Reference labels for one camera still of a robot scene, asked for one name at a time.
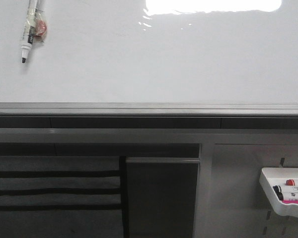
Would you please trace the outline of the white plastic marker tray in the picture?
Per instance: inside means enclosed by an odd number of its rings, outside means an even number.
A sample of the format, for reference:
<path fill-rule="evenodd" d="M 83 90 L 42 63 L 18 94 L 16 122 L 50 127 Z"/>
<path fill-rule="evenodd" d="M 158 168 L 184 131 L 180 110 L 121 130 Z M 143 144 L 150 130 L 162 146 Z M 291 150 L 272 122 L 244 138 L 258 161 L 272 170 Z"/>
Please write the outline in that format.
<path fill-rule="evenodd" d="M 288 179 L 298 179 L 298 168 L 263 168 L 259 181 L 275 213 L 298 218 L 298 205 L 284 204 L 273 190 L 275 185 L 287 186 Z"/>

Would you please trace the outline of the black capped white marker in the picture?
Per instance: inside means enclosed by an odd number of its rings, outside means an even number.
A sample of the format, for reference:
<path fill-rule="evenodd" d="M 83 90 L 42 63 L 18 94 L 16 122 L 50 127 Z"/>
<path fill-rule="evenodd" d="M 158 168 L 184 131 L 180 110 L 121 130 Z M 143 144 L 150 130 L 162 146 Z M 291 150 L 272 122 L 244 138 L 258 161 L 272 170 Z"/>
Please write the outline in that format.
<path fill-rule="evenodd" d="M 298 186 L 273 186 L 277 197 L 280 200 L 295 200 L 298 201 Z"/>

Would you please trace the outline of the white metal pegboard panel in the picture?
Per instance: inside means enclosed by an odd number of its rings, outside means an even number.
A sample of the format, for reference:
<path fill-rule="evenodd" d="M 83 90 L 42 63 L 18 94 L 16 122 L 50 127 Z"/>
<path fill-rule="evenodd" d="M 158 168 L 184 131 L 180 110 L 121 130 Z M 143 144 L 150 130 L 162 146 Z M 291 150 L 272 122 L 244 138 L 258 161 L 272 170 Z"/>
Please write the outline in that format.
<path fill-rule="evenodd" d="M 298 145 L 202 146 L 194 237 L 298 238 L 298 218 L 277 215 L 260 185 L 263 167 L 298 168 Z"/>

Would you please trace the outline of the white whiteboard with aluminium frame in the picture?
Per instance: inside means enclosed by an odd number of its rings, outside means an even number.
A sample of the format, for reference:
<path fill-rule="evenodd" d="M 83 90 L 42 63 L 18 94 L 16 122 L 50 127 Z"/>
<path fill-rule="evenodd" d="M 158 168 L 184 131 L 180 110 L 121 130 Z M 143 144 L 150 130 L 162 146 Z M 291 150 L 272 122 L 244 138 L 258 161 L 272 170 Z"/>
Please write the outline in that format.
<path fill-rule="evenodd" d="M 0 0 L 0 114 L 298 116 L 298 0 Z"/>

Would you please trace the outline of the pink highlighter marker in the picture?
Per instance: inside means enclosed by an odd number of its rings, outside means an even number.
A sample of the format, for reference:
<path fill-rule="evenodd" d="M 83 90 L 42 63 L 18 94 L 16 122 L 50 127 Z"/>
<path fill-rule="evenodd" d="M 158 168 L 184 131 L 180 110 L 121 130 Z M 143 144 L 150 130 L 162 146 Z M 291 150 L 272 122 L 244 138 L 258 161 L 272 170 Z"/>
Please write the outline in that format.
<path fill-rule="evenodd" d="M 298 205 L 298 201 L 293 201 L 293 200 L 282 200 L 282 202 L 284 204 L 297 204 Z"/>

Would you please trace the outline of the white whiteboard marker with tape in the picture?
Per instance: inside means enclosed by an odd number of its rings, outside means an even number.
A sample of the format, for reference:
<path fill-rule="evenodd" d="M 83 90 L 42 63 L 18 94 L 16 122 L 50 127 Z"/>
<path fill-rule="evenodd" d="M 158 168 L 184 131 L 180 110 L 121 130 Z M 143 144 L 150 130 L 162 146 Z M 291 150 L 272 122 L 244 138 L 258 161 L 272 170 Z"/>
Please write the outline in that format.
<path fill-rule="evenodd" d="M 30 0 L 21 39 L 22 63 L 26 63 L 34 42 L 44 42 L 47 35 L 47 22 L 42 8 L 43 0 Z"/>

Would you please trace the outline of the red capped white marker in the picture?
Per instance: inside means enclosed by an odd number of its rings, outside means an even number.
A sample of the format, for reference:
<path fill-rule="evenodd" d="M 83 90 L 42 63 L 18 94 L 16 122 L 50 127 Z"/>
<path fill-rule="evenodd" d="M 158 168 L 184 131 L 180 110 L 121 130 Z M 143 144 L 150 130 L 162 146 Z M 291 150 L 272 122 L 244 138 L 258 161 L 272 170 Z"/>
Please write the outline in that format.
<path fill-rule="evenodd" d="M 298 186 L 298 179 L 288 179 L 288 180 L 286 180 L 286 185 Z"/>

